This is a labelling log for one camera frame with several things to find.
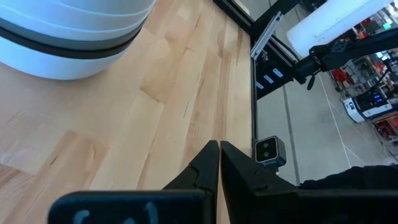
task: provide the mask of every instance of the white floor line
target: white floor line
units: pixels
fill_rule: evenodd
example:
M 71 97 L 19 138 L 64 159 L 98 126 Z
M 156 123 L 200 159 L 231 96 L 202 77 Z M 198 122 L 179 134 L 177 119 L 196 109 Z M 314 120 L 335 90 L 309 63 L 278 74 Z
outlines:
M 352 155 L 354 155 L 359 161 L 361 161 L 366 166 L 366 163 L 362 159 L 360 159 L 351 149 L 349 149 L 349 147 L 347 147 L 347 146 L 344 146 L 344 147 L 347 150 L 349 150 L 349 152 L 352 153 Z
M 349 161 L 349 158 L 348 158 L 347 149 L 345 148 L 345 145 L 344 145 L 344 142 L 343 142 L 343 138 L 341 137 L 340 130 L 338 129 L 338 125 L 337 125 L 337 121 L 336 121 L 336 118 L 335 118 L 335 114 L 333 113 L 333 109 L 331 108 L 331 105 L 330 105 L 331 103 L 330 103 L 330 101 L 329 101 L 328 94 L 326 93 L 325 86 L 323 85 L 322 77 L 321 77 L 321 75 L 318 75 L 318 76 L 319 76 L 319 79 L 321 80 L 322 88 L 323 88 L 323 91 L 325 92 L 326 100 L 327 100 L 327 102 L 328 102 L 328 104 L 329 104 L 329 109 L 330 109 L 331 115 L 332 115 L 332 117 L 333 117 L 333 120 L 334 120 L 334 122 L 335 122 L 336 129 L 337 129 L 337 133 L 338 133 L 338 135 L 339 135 L 339 137 L 340 137 L 341 146 L 343 146 L 344 153 L 346 154 L 346 158 L 347 158 L 348 165 L 349 165 L 349 167 L 351 168 L 352 165 L 351 165 L 351 163 L 350 163 L 350 161 Z
M 344 115 L 341 114 L 340 111 L 338 111 L 338 109 L 336 108 L 335 105 L 333 105 L 333 103 L 330 103 L 330 104 L 331 104 L 331 106 L 337 111 L 338 114 L 340 114 L 342 117 L 344 117 Z M 350 123 L 350 122 L 348 122 L 348 123 L 349 123 L 349 125 L 351 125 L 351 126 L 356 130 L 356 132 L 358 132 L 358 134 L 359 134 L 363 139 L 365 139 L 365 141 L 367 141 L 367 142 L 371 145 L 371 147 L 372 147 L 376 152 L 378 152 L 378 153 L 380 154 L 380 156 L 385 156 L 385 155 L 383 155 L 383 153 L 380 152 L 380 149 L 377 149 L 376 147 L 373 146 L 373 144 L 371 144 L 371 142 L 361 133 L 360 130 L 358 130 L 352 123 Z

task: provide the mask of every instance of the white robot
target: white robot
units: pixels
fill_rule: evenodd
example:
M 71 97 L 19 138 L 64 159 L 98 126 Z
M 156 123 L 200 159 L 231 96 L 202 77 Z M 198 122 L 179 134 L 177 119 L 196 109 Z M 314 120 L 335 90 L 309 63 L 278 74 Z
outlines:
M 130 46 L 155 0 L 2 0 L 0 62 L 43 78 L 94 75 Z

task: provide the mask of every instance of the light wood surface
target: light wood surface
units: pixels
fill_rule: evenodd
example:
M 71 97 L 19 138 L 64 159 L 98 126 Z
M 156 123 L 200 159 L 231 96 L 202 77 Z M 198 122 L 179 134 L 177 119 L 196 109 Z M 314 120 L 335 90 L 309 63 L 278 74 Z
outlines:
M 0 223 L 45 223 L 76 190 L 161 189 L 211 139 L 249 154 L 249 51 L 211 0 L 158 0 L 129 51 L 91 78 L 0 65 Z

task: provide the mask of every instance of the black frame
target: black frame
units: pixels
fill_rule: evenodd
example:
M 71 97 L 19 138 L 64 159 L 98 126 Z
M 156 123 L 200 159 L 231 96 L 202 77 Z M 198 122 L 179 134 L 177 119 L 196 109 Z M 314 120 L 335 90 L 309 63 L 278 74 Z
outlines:
M 213 0 L 213 2 L 230 18 L 232 18 L 232 20 L 235 21 L 240 28 L 250 35 L 251 47 L 253 47 L 273 16 L 275 16 L 278 12 L 281 12 L 282 14 L 288 13 L 300 3 L 300 0 L 278 0 L 256 21 L 247 15 L 243 9 L 240 8 L 233 0 Z M 283 68 L 287 74 L 291 74 L 289 77 L 287 77 L 287 79 L 283 80 L 283 83 L 281 83 L 280 86 L 286 84 L 287 82 L 293 81 L 293 76 L 295 74 L 295 61 L 291 59 L 272 39 L 266 45 L 264 50 L 271 54 L 272 58 L 275 59 L 277 64 L 280 65 L 280 68 Z M 257 75 L 260 75 L 257 73 L 257 62 L 251 59 L 252 157 L 254 156 L 254 145 L 259 140 L 257 130 L 257 100 L 276 89 L 272 89 L 267 93 L 257 94 Z

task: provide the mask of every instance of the wood grain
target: wood grain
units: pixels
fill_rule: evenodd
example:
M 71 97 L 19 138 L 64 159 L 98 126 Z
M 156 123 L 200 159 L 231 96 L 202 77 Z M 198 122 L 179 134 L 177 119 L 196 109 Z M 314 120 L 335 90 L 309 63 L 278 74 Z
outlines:
M 211 139 L 249 154 L 249 53 L 211 0 L 158 0 L 126 54 L 93 77 L 0 65 L 0 223 L 45 223 L 75 190 L 161 189 Z

